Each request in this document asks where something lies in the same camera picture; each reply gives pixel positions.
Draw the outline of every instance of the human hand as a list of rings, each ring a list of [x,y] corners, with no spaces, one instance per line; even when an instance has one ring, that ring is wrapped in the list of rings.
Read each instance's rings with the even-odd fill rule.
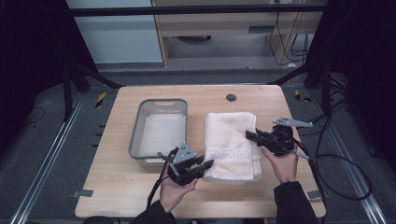
[[[298,156],[291,152],[284,156],[275,156],[268,148],[261,147],[262,155],[271,162],[276,178],[281,184],[296,181]]]
[[[166,178],[161,182],[160,202],[166,213],[170,213],[183,199],[184,195],[188,192],[195,190],[195,185],[198,179],[194,179],[187,186],[180,186],[175,183],[171,178]]]

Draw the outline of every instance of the black sleeve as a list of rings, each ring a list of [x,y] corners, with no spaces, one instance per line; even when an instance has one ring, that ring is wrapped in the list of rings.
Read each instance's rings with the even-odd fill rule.
[[[277,224],[318,224],[315,212],[298,181],[279,185],[274,189],[274,194]]]
[[[131,224],[176,224],[172,213],[166,213],[160,201],[153,203],[146,211],[137,216]]]

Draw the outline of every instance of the gray floor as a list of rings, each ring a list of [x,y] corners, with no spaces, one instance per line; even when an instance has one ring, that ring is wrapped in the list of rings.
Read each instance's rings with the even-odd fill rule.
[[[296,60],[292,65],[299,65],[299,58],[296,57]],[[287,65],[278,65],[275,62],[263,36],[212,36],[209,41],[203,41],[200,37],[174,38],[166,68],[103,75],[124,85],[267,83],[286,75],[291,69]],[[304,75],[285,84],[282,89],[293,118],[308,121],[321,115],[320,103],[315,100],[320,98],[320,87],[305,90],[301,85],[302,80]],[[74,91],[75,98],[78,95],[83,96],[81,108],[62,150],[51,167],[45,185],[36,198],[27,222],[83,221],[74,214],[78,199],[72,197],[72,194],[83,187],[97,144],[100,142],[100,133],[104,130],[103,125],[106,125],[117,95],[116,90],[111,90],[93,79],[89,78],[89,81],[92,84],[89,92],[77,94]],[[303,97],[310,97],[313,101],[296,99],[295,90],[300,90]],[[100,108],[95,108],[98,95],[104,91],[104,103]],[[335,104],[343,100],[344,96],[335,94],[332,98],[332,103]],[[8,158],[2,158],[0,223],[8,223],[12,218],[62,126],[62,86],[58,85],[41,92],[36,97],[35,106],[37,108],[26,121],[33,123],[22,127],[10,146],[12,154]],[[348,156],[361,166],[371,179],[373,193],[369,200],[355,202],[340,197],[324,187],[329,194],[326,199],[326,223],[396,223],[396,198],[393,196],[396,189],[395,174],[384,159],[370,155],[369,146],[359,125],[346,109],[347,103],[340,104],[333,110],[331,125],[320,142],[319,154],[340,154],[340,143],[337,142],[337,136],[340,136],[341,147],[346,149]],[[301,140],[311,155],[317,148],[319,134],[307,134],[319,132],[323,124],[324,119],[321,119],[312,129],[299,129]],[[349,175],[350,171],[345,162],[324,158],[319,159],[318,163],[323,178],[331,187],[356,197],[355,181],[351,178],[353,176]],[[367,204],[373,200],[380,208],[379,212],[385,218],[384,221],[370,219]]]

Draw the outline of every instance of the circular hole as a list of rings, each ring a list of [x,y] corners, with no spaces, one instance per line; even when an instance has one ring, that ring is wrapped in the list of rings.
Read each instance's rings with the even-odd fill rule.
[[[228,94],[225,98],[230,102],[234,102],[236,100],[236,96],[234,94]]]

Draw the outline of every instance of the white towel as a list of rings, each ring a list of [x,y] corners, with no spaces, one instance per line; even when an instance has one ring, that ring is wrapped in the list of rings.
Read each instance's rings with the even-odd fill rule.
[[[203,180],[245,184],[262,178],[262,153],[245,137],[256,132],[256,116],[248,112],[209,113],[205,119],[205,161],[214,160]]]

